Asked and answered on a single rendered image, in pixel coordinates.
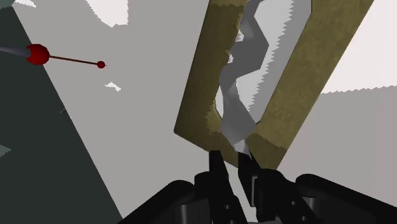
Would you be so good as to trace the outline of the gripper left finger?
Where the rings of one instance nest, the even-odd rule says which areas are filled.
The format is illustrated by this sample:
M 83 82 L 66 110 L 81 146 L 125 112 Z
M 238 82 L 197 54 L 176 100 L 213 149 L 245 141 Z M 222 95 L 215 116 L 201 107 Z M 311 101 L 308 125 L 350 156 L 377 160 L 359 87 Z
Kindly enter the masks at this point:
M 175 180 L 118 224 L 248 224 L 230 186 L 219 150 L 209 152 L 209 170 L 194 182 Z

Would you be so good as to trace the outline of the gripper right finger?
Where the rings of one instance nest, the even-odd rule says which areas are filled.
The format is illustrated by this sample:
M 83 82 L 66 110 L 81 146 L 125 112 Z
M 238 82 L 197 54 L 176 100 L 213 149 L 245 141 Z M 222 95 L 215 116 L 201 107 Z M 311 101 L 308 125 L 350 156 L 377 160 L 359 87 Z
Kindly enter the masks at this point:
M 290 181 L 238 154 L 238 176 L 260 224 L 397 224 L 397 207 L 314 174 Z

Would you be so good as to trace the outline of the olive brown frame grey zigzag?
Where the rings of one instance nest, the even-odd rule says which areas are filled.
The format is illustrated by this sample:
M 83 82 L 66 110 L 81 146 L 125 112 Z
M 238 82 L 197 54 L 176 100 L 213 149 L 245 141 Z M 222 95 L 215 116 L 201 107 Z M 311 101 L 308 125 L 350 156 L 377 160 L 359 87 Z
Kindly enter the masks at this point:
M 209 0 L 174 126 L 276 169 L 374 0 Z

